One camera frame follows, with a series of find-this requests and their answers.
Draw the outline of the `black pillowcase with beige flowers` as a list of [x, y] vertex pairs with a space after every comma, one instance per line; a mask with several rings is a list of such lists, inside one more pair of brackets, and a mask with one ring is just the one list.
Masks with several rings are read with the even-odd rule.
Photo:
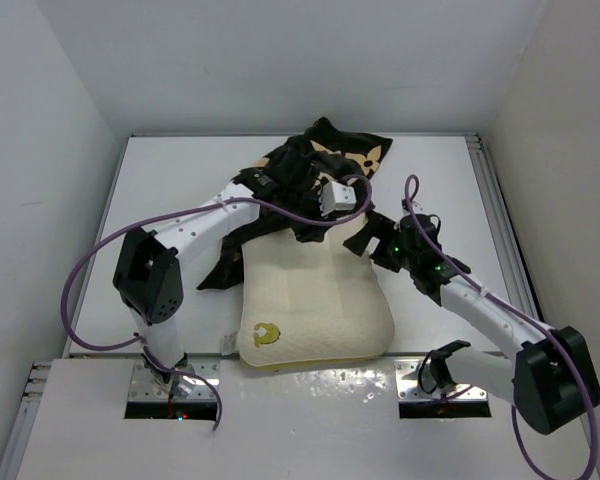
[[[391, 138], [337, 129], [321, 117], [302, 134], [289, 137], [261, 158], [256, 166], [242, 170], [235, 179], [254, 189], [255, 197], [303, 218], [334, 221], [354, 213], [368, 198], [365, 183], [388, 154]], [[356, 203], [350, 210], [323, 214], [319, 197], [332, 181], [352, 186]], [[300, 243], [321, 242], [327, 229], [303, 224], [262, 207], [256, 221], [224, 237], [220, 256], [197, 286], [199, 291], [227, 290], [244, 282], [243, 246], [251, 240], [290, 229]]]

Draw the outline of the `cream pillow with yellow edge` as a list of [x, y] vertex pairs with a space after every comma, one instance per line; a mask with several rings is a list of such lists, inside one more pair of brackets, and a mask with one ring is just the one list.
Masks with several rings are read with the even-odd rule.
[[320, 243], [283, 230], [246, 243], [240, 325], [222, 351], [252, 368], [365, 360], [386, 353], [395, 324], [367, 253], [344, 241], [365, 224], [331, 228]]

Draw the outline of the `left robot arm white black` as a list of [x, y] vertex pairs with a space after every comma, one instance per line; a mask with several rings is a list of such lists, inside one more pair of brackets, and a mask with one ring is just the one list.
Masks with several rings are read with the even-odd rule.
[[136, 320], [149, 364], [168, 373], [186, 362], [175, 316], [185, 299], [183, 269], [194, 258], [237, 230], [256, 234], [275, 220], [288, 220], [301, 238], [318, 241], [336, 210], [354, 204], [316, 161], [287, 151], [264, 167], [241, 170], [188, 213], [127, 230], [113, 286]]

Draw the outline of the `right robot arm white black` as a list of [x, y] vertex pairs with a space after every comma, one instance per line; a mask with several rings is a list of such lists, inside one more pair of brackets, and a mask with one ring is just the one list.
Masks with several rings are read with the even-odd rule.
[[583, 335], [517, 316], [510, 304], [479, 287], [468, 266], [443, 256], [438, 232], [424, 214], [395, 222], [372, 212], [344, 242], [360, 256], [376, 240], [373, 263], [408, 271], [420, 293], [464, 319], [502, 353], [493, 357], [465, 340], [433, 349], [418, 370], [420, 390], [431, 395], [471, 384], [509, 402], [543, 435], [585, 414], [588, 406], [599, 406], [600, 384]]

